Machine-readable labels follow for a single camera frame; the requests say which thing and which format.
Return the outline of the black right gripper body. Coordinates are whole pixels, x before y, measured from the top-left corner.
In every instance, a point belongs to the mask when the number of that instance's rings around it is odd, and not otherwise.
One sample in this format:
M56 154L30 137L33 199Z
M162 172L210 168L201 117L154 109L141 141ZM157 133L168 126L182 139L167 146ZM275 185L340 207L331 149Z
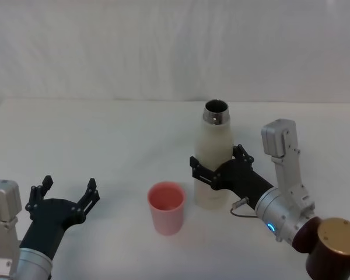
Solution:
M252 164L232 159L215 170L212 189L230 190L239 198L247 198L250 208L255 209L259 199L274 186L253 170Z

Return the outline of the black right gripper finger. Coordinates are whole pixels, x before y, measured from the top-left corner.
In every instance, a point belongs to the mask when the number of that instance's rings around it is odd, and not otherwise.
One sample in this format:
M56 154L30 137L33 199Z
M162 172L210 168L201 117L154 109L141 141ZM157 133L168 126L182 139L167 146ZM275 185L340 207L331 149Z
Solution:
M244 167L252 169L254 158L247 153L241 144L233 147L233 157Z
M197 179L213 190L221 190L220 186L220 175L216 171L212 171L204 167L195 157L190 157L190 167L192 168L192 177Z

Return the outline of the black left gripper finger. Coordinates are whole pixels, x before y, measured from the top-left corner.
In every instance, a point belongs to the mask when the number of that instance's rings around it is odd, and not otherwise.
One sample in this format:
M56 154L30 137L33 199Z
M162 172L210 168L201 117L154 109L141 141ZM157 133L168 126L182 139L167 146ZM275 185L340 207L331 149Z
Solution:
M44 199L46 193L50 190L52 185L53 179L50 175L46 175L40 185L33 185L30 190L29 201L25 206L25 210L35 210L40 205L40 202Z
M84 195L72 207L74 223L83 223L86 220L87 214L99 200L100 195L97 190L96 180L90 178Z

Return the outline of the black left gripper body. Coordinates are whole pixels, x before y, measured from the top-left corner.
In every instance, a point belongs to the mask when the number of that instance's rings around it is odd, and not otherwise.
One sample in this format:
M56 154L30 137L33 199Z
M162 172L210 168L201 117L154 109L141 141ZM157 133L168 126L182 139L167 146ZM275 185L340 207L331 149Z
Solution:
M53 259L65 232L85 221L77 203L65 199L30 200L26 205L31 225L20 243L21 249L38 251Z

